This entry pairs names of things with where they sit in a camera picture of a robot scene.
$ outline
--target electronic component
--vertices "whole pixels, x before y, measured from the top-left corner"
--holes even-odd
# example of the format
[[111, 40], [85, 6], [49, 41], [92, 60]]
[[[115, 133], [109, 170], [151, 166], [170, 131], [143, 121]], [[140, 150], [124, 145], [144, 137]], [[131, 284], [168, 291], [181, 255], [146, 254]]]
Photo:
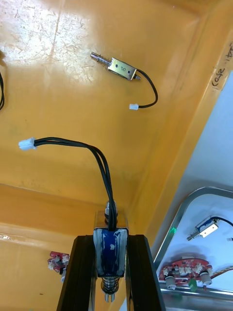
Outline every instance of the electronic component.
[[115, 299], [115, 293], [119, 288], [119, 279], [125, 275], [125, 254], [128, 241], [128, 225], [124, 212], [117, 213], [117, 227], [115, 231], [108, 231], [107, 224], [108, 207], [105, 212], [96, 214], [95, 228], [93, 233], [96, 249], [96, 271], [102, 278], [101, 288], [104, 292], [105, 301]]
[[216, 225], [216, 221], [211, 219], [211, 217], [206, 218], [201, 223], [199, 223], [196, 227], [196, 231], [190, 234], [187, 237], [187, 240], [190, 241], [198, 236], [202, 236], [203, 238], [207, 237], [209, 234], [218, 229]]
[[139, 104], [130, 104], [131, 110], [138, 110], [139, 108], [148, 108], [153, 105], [155, 105], [158, 101], [158, 93], [154, 86], [154, 83], [152, 80], [147, 76], [145, 72], [143, 72], [140, 69], [137, 69], [125, 62], [122, 62], [114, 57], [112, 57], [111, 60], [106, 59], [105, 57], [98, 55], [94, 52], [91, 52], [91, 57], [95, 59], [97, 62], [102, 63], [104, 66], [107, 67], [107, 69], [123, 78], [126, 78], [129, 81], [132, 81], [133, 79], [141, 80], [141, 77], [136, 74], [136, 72], [139, 72], [142, 74], [147, 81], [149, 82], [150, 86], [152, 87], [155, 95], [155, 100], [151, 104], [146, 105], [139, 105]]

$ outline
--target electrical wire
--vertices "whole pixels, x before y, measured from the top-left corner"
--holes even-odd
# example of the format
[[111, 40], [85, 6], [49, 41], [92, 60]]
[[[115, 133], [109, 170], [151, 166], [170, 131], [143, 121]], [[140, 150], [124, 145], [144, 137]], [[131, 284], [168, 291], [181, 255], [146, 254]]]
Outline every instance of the electrical wire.
[[230, 224], [230, 225], [233, 227], [233, 223], [230, 222], [230, 220], [227, 220], [227, 219], [225, 219], [225, 218], [218, 217], [218, 216], [213, 216], [213, 217], [211, 217], [210, 219], [211, 219], [211, 220], [221, 220], [221, 221], [223, 221], [223, 222], [226, 222], [226, 223]]
[[0, 110], [2, 110], [5, 104], [5, 97], [4, 97], [4, 83], [3, 83], [3, 78], [1, 76], [1, 73], [0, 73], [0, 88], [1, 88]]
[[96, 161], [98, 163], [103, 182], [108, 194], [109, 198], [109, 221], [108, 221], [108, 230], [115, 231], [117, 226], [117, 211], [115, 202], [113, 199], [113, 190], [112, 190], [112, 184], [111, 184], [111, 178], [110, 178], [110, 171], [108, 162], [102, 153], [101, 150], [99, 150], [97, 147], [88, 145], [83, 142], [64, 139], [64, 138], [58, 138], [58, 137], [47, 137], [47, 138], [41, 138], [36, 139], [34, 141], [34, 146], [41, 146], [41, 145], [62, 145], [62, 146], [70, 146], [70, 147], [81, 147], [81, 148], [87, 148], [92, 152], [94, 157], [96, 158]]
[[154, 106], [158, 102], [158, 92], [157, 92], [157, 90], [156, 90], [156, 88], [154, 86], [154, 83], [152, 82], [150, 77], [147, 76], [147, 74], [144, 71], [142, 71], [141, 69], [137, 69], [137, 71], [139, 73], [141, 73], [147, 79], [147, 81], [149, 82], [150, 86], [152, 87], [152, 89], [154, 91], [154, 95], [155, 95], [154, 102], [152, 102], [151, 104], [147, 104], [147, 105], [139, 105], [138, 108], [148, 108], [148, 107]]

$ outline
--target white connector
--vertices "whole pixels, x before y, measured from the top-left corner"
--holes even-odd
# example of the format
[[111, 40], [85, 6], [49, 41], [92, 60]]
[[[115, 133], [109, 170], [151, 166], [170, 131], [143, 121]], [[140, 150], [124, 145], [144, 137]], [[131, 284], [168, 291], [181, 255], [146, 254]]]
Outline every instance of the white connector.
[[35, 138], [31, 137], [29, 139], [25, 139], [25, 140], [20, 141], [18, 143], [18, 146], [23, 151], [27, 151], [30, 149], [36, 149], [36, 147], [34, 146], [34, 141], [35, 141]]
[[138, 104], [130, 104], [130, 110], [138, 110]]

